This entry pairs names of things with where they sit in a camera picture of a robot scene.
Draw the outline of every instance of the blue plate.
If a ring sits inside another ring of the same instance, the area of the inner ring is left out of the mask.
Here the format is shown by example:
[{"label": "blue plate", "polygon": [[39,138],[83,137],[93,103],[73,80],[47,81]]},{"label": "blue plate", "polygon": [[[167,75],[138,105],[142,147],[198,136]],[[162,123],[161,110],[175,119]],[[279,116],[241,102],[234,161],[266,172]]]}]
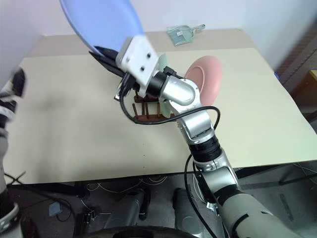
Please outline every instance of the blue plate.
[{"label": "blue plate", "polygon": [[127,37],[144,34],[128,0],[60,0],[77,35],[94,52],[94,46],[120,51]]}]

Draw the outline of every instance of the floor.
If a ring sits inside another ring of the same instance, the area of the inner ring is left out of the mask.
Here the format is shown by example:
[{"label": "floor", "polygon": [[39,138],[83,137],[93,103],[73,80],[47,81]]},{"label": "floor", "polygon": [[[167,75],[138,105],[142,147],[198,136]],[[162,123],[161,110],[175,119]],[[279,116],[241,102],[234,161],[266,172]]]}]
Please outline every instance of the floor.
[{"label": "floor", "polygon": [[[279,217],[289,228],[296,231],[304,238],[313,238],[317,234],[317,185],[310,180],[278,186],[277,181],[285,178],[292,179],[303,176],[303,172],[294,165],[286,165],[277,169],[257,174],[240,180],[242,189],[258,199],[271,212]],[[120,181],[104,182],[103,187],[113,190],[123,190],[139,182],[138,178],[121,179]],[[192,175],[189,175],[189,184],[192,187]],[[172,195],[177,187],[184,187],[183,175],[169,176],[160,185],[149,186],[140,184],[138,187],[150,187],[152,199],[149,206],[148,217],[145,221],[139,221],[138,225],[152,225],[174,227],[174,210],[172,208]],[[22,214],[31,217],[37,224],[39,233],[43,238],[72,237],[74,220],[71,217],[66,222],[60,222],[56,217],[48,216],[48,207],[51,200],[33,192],[11,188],[12,198],[19,204]],[[86,208],[79,198],[60,196],[67,199],[75,213],[82,212]],[[101,188],[90,192],[90,196],[83,201],[94,210],[101,213],[110,213],[124,193],[111,193]],[[215,213],[206,209],[204,204],[197,199],[199,210],[207,223],[219,238],[223,238],[221,220]],[[59,217],[65,219],[68,210],[65,209]],[[105,224],[108,214],[100,214],[89,225],[89,232],[97,231]]]}]

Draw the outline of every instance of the pink plate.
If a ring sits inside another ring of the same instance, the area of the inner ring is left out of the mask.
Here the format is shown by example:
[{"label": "pink plate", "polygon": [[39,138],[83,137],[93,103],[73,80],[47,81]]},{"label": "pink plate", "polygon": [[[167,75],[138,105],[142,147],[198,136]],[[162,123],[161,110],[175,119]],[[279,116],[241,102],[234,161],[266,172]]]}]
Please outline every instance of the pink plate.
[{"label": "pink plate", "polygon": [[220,62],[214,56],[201,57],[189,67],[185,78],[197,84],[202,105],[211,106],[220,90],[222,78]]}]

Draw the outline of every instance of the white wall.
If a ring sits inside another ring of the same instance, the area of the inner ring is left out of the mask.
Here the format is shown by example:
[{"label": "white wall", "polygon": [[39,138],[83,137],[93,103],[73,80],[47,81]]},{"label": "white wall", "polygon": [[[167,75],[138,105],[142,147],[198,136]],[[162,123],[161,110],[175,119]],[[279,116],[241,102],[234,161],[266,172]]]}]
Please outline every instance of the white wall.
[{"label": "white wall", "polygon": [[25,0],[0,0],[0,89],[41,37]]},{"label": "white wall", "polygon": [[[317,17],[317,0],[131,1],[145,31],[163,31],[167,26],[178,24],[206,24],[208,29],[242,28],[273,69],[282,63]],[[15,46],[14,55],[10,56],[8,51],[12,51],[12,47],[2,49],[1,43],[1,61],[10,57],[16,62],[36,41],[36,33],[69,35],[74,31],[59,0],[1,0],[0,33],[4,45],[14,43]],[[1,76],[7,64],[1,63]]]}]

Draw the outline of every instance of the beige tabletop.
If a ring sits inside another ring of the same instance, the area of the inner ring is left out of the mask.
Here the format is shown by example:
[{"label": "beige tabletop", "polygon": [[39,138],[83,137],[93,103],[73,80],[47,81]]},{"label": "beige tabletop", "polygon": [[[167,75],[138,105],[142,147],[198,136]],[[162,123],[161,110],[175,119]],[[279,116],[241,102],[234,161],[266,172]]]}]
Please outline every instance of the beige tabletop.
[{"label": "beige tabletop", "polygon": [[[316,159],[315,132],[256,49],[167,52],[179,75],[205,55],[222,65],[216,135],[233,167]],[[176,123],[129,121],[113,99],[120,79],[90,55],[31,57],[21,66],[28,84],[8,127],[6,172],[41,183],[184,170],[189,150]]]}]

